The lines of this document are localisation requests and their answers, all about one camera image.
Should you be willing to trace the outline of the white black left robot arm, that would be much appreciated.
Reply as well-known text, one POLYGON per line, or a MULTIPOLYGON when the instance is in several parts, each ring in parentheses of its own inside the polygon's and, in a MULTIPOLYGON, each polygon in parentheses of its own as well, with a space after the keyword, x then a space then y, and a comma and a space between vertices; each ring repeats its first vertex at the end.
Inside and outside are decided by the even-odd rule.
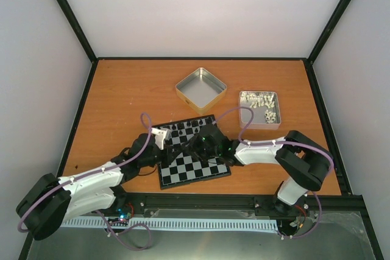
POLYGON ((68 177, 42 176, 16 207, 18 229, 36 241, 46 239, 59 227, 97 209, 120 213, 127 198, 122 184, 137 177, 144 167, 170 165, 181 153, 157 135, 141 134, 131 147, 124 148, 100 167, 68 177))

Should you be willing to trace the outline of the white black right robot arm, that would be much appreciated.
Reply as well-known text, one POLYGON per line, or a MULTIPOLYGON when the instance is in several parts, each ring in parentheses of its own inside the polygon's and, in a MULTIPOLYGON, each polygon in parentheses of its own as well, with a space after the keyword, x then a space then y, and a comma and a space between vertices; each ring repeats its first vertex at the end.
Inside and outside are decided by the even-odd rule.
POLYGON ((216 158, 228 166, 278 164, 288 174, 276 191, 276 202, 285 206, 295 205, 307 192, 319 191, 334 169, 331 153, 296 130, 277 139, 250 141, 229 139, 218 126, 210 124, 194 135, 184 149, 202 163, 216 158))

